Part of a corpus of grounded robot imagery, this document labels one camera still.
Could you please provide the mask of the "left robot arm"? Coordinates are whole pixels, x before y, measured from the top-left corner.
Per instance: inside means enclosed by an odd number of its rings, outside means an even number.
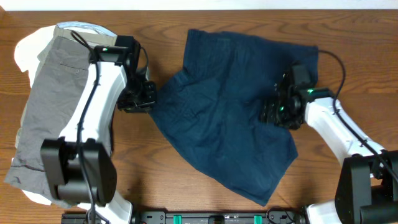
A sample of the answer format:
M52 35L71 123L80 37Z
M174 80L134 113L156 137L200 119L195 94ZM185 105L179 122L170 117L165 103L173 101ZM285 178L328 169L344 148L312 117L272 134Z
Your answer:
M87 211L81 223L137 223L131 202L116 190L117 172L104 139L115 109L148 113L157 100L144 48L120 35L113 46L89 49L88 79L76 109L56 139L45 139L40 156L51 196Z

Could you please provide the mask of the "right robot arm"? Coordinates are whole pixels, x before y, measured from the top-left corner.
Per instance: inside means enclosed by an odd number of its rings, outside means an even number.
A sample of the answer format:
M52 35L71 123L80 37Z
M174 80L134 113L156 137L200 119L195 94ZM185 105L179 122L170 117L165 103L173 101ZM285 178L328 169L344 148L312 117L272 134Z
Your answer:
M373 141L347 115L328 88L315 88L306 66L293 64L264 102L260 120L296 130L313 128L341 165L334 199L314 203L295 223L397 222L397 151Z

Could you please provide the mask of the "navy blue shorts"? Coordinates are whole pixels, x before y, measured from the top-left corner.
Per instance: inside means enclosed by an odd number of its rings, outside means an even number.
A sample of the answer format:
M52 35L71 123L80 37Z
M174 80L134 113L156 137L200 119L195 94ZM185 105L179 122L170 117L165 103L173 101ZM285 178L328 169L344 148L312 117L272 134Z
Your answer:
M290 132L259 119L294 63L318 76L318 48L233 32L191 29L182 69L150 115L196 170L266 205L298 153Z

